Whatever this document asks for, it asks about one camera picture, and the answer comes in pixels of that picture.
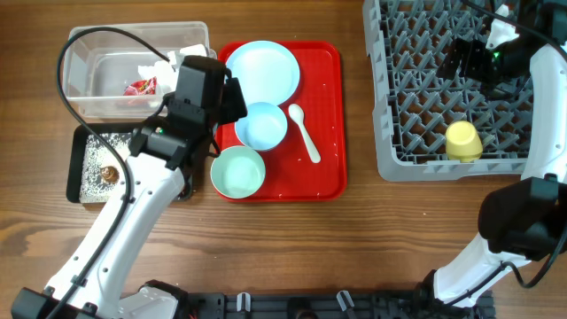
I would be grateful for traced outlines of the red snack wrapper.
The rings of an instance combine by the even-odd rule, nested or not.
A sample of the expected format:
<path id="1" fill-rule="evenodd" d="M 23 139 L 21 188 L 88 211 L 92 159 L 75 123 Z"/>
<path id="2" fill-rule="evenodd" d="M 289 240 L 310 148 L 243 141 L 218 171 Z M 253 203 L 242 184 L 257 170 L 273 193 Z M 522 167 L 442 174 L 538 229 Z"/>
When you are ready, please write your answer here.
<path id="1" fill-rule="evenodd" d="M 123 92 L 124 96 L 144 96 L 154 95 L 157 90 L 157 77 L 154 76 L 147 80 L 133 82 L 128 85 Z"/>

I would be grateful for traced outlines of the brown food lump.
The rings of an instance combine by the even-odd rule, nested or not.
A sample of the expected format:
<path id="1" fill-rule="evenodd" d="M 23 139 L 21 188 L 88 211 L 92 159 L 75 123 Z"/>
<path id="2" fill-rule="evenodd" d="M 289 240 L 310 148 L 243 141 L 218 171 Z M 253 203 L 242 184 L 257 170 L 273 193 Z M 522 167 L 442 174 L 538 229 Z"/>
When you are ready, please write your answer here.
<path id="1" fill-rule="evenodd" d="M 114 166 L 106 166 L 100 169 L 100 175 L 105 183 L 117 183 L 120 179 L 120 172 Z"/>

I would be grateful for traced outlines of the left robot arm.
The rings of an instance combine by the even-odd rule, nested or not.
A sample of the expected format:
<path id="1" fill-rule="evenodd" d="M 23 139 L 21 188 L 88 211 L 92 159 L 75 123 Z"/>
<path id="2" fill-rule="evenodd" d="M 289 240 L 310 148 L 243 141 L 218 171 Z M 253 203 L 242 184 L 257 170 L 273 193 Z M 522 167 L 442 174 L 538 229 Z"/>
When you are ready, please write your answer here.
<path id="1" fill-rule="evenodd" d="M 119 186 L 73 257 L 42 292 L 22 289 L 14 318 L 185 318 L 187 292 L 150 281 L 124 298 L 126 278 L 165 209 L 190 188 L 206 157 L 217 157 L 214 127 L 245 116 L 238 80 L 219 60 L 184 58 L 177 87 L 162 102 L 167 115 L 134 130 L 120 159 Z"/>

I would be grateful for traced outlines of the light blue bowl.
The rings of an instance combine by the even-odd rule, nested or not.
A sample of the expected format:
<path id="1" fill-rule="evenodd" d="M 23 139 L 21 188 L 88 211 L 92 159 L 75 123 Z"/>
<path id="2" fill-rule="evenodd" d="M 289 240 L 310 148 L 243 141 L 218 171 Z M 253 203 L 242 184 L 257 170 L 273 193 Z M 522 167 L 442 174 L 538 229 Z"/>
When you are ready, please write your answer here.
<path id="1" fill-rule="evenodd" d="M 258 102 L 247 106 L 247 115 L 235 124 L 238 140 L 255 151 L 265 152 L 277 147 L 285 138 L 288 121 L 276 105 Z"/>

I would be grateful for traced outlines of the yellow plastic cup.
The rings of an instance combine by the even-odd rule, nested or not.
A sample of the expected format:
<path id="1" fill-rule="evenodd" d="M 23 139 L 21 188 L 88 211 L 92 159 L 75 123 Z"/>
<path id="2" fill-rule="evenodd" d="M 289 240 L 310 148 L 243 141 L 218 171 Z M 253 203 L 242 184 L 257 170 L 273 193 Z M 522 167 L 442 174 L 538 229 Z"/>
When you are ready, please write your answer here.
<path id="1" fill-rule="evenodd" d="M 446 130 L 446 152 L 450 160 L 463 163 L 478 160 L 483 152 L 480 137 L 474 125 L 468 121 L 455 121 Z"/>

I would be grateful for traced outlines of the mint green bowl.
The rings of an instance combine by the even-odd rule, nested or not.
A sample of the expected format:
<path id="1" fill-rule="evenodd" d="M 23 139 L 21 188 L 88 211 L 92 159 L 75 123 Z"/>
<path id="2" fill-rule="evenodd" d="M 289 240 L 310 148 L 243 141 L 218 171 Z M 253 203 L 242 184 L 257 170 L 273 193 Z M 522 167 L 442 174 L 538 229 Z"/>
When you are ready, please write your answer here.
<path id="1" fill-rule="evenodd" d="M 224 197 L 248 198 L 256 193 L 266 178 L 262 157 L 247 146 L 231 146 L 221 152 L 210 169 L 214 188 Z"/>

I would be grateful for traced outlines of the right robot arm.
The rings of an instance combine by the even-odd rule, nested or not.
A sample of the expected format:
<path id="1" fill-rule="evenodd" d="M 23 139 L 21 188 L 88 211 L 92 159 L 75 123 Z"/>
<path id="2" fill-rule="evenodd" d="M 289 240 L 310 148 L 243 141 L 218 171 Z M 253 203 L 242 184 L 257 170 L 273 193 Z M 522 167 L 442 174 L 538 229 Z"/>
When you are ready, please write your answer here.
<path id="1" fill-rule="evenodd" d="M 437 75 L 468 77 L 485 91 L 529 75 L 530 149 L 520 182 L 484 199 L 474 239 L 416 287 L 418 314 L 474 307 L 508 273 L 530 289 L 566 250 L 566 3 L 521 1 L 515 20 L 466 4 L 491 18 L 489 38 L 454 40 Z"/>

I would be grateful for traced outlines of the white napkin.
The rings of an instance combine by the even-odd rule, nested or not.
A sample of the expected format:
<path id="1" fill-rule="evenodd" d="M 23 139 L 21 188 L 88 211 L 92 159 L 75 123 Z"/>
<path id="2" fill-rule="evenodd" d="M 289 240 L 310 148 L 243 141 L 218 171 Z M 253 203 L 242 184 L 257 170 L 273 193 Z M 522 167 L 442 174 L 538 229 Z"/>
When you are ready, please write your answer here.
<path id="1" fill-rule="evenodd" d="M 160 60 L 152 66 L 139 66 L 137 72 L 141 80 L 147 80 L 156 76 L 158 85 L 154 95 L 163 95 L 175 90 L 178 73 L 186 56 L 207 57 L 208 53 L 209 50 L 204 44 L 191 45 L 178 51 L 169 51 L 167 53 L 169 61 Z"/>

